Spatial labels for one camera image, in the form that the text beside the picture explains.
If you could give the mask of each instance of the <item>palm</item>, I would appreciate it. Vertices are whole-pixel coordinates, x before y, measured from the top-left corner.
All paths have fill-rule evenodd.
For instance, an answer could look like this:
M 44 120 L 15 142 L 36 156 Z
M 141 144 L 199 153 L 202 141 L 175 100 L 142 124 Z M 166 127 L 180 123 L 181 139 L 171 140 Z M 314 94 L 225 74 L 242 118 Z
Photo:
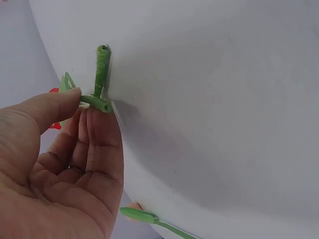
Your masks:
M 123 190 L 115 116 L 79 110 L 49 152 L 38 157 L 27 181 L 5 201 L 19 205 L 13 207 L 17 218 L 32 218 L 30 238 L 109 238 Z

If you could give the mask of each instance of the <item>green leaf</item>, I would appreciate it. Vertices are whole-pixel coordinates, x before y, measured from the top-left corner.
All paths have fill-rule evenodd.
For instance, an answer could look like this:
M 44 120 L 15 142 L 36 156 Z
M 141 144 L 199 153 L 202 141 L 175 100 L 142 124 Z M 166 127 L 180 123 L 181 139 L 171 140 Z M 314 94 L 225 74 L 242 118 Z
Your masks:
M 62 76 L 62 79 L 60 82 L 59 92 L 67 92 L 67 89 L 65 87 L 65 77 L 64 76 Z
M 120 208 L 120 212 L 129 218 L 132 218 L 144 223 L 155 224 L 159 220 L 159 218 L 155 214 L 138 210 L 135 208 Z
M 65 86 L 66 89 L 71 90 L 72 88 L 75 88 L 75 84 L 71 78 L 71 76 L 69 75 L 69 73 L 65 72 Z
M 60 122 L 60 125 L 61 125 L 62 128 L 64 126 L 64 123 L 65 123 L 65 120 Z

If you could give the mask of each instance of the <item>finger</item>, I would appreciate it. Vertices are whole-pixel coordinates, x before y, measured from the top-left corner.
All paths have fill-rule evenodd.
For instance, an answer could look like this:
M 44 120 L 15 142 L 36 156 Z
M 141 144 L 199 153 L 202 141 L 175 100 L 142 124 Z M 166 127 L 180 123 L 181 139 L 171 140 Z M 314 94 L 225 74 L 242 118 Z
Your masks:
M 40 134 L 75 113 L 79 89 L 47 93 L 0 110 L 0 172 L 25 185 L 40 149 Z
M 32 172 L 47 169 L 59 174 L 69 166 L 73 150 L 77 143 L 79 121 L 83 108 L 79 108 L 75 115 L 66 121 L 62 132 L 56 137 L 48 152 L 39 155 Z
M 87 129 L 87 109 L 81 114 L 78 134 L 77 143 L 70 161 L 70 168 L 61 172 L 58 176 L 59 180 L 63 182 L 75 183 L 85 173 L 90 143 Z
M 87 128 L 90 139 L 86 171 L 101 172 L 123 181 L 121 132 L 114 114 L 88 109 Z
M 123 192 L 123 149 L 114 114 L 87 113 L 90 139 L 86 174 L 76 184 L 98 198 L 116 218 Z

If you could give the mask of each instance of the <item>green plastic stem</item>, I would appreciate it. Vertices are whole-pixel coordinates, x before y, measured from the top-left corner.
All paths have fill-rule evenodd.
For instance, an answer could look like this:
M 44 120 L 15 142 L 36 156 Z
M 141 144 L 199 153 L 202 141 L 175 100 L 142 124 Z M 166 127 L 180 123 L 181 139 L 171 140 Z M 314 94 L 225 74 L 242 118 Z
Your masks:
M 179 229 L 177 229 L 177 228 L 175 228 L 175 227 L 173 227 L 173 226 L 171 226 L 171 225 L 169 225 L 167 223 L 164 223 L 164 222 L 161 222 L 161 221 L 157 221 L 157 222 L 155 222 L 155 224 L 170 230 L 171 232 L 181 236 L 182 238 L 185 238 L 185 239 L 197 239 L 197 238 L 195 238 L 195 237 L 193 237 L 193 236 L 191 236 L 191 235 L 189 235 L 189 234 L 187 234 L 187 233 L 185 233 L 185 232 L 183 232 L 183 231 L 181 231 L 181 230 L 179 230 Z
M 96 75 L 93 96 L 97 98 L 101 97 L 102 88 L 108 76 L 111 54 L 112 51 L 108 45 L 101 45 L 96 50 Z
M 112 112 L 111 102 L 104 101 L 95 96 L 81 96 L 80 101 L 88 103 L 91 106 L 94 106 L 98 110 L 104 113 Z

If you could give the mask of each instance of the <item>white curved surface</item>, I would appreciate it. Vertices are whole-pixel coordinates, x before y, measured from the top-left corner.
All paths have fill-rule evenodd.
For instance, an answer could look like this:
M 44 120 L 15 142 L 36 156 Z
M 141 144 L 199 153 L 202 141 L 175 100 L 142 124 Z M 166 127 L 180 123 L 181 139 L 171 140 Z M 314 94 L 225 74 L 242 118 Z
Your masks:
M 132 199 L 205 239 L 318 238 L 318 1 L 30 3 L 85 92 L 110 44 Z

